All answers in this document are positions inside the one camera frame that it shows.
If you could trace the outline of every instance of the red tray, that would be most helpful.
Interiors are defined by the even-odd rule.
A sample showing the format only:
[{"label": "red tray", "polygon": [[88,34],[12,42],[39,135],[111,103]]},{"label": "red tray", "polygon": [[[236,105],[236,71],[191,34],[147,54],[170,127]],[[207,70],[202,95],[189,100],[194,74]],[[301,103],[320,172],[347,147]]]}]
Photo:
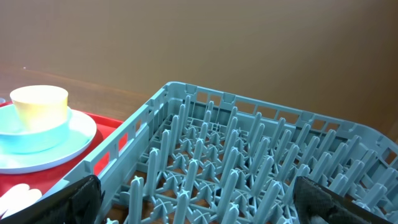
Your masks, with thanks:
[{"label": "red tray", "polygon": [[[3,103],[0,107],[11,104]],[[87,147],[76,158],[66,162],[60,166],[42,170],[39,172],[33,172],[29,174],[16,174],[7,175],[0,174],[0,196],[6,193],[12,186],[17,184],[28,184],[31,189],[39,189],[44,195],[52,186],[54,186],[64,175],[66,175],[71,169],[73,169],[87,154],[89,154],[97,145],[99,145],[105,138],[107,138],[117,127],[122,124],[122,121],[118,121],[104,116],[99,116],[91,113],[86,113],[92,117],[97,124],[97,132],[93,139],[93,142]],[[107,165],[109,161],[109,155],[105,155],[97,165],[95,165],[95,174],[99,174],[101,170]]]}]

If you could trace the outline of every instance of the dish rack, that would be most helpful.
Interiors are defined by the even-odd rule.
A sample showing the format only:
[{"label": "dish rack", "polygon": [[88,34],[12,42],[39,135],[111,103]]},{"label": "dish rack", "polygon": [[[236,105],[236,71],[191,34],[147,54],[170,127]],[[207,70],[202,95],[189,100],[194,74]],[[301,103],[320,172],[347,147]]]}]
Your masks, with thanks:
[{"label": "dish rack", "polygon": [[[170,82],[47,195],[93,174],[107,155],[96,223],[113,205],[129,207],[128,224],[298,223],[298,175],[395,223],[397,153],[362,124]],[[152,204],[148,217],[143,202]]]}]

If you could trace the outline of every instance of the crate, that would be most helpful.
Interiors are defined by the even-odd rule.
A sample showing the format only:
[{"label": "crate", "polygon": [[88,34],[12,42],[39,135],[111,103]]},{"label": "crate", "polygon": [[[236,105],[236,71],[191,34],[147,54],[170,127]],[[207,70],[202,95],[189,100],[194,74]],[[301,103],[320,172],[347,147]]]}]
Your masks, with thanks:
[{"label": "crate", "polygon": [[[93,174],[107,154],[96,223],[113,205],[129,207],[128,224],[298,223],[298,175],[397,222],[397,153],[362,124],[171,82],[47,195]],[[143,202],[153,204],[149,217],[141,217]]]}]

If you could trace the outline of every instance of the wooden table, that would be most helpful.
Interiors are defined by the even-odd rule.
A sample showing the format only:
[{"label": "wooden table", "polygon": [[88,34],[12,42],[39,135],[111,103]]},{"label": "wooden table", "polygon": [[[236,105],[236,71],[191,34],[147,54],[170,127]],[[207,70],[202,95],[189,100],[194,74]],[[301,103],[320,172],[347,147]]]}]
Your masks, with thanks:
[{"label": "wooden table", "polygon": [[12,90],[27,85],[60,86],[69,92],[69,107],[121,121],[126,120],[150,98],[132,91],[0,65],[0,98],[10,100]]}]

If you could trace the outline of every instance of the wall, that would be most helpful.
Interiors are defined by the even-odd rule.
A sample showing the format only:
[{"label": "wall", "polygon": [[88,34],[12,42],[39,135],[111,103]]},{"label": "wall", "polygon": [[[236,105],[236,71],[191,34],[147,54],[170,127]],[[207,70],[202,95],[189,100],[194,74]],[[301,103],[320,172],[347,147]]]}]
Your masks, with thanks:
[{"label": "wall", "polygon": [[393,0],[0,1],[0,63],[151,95],[174,80],[396,119]]}]

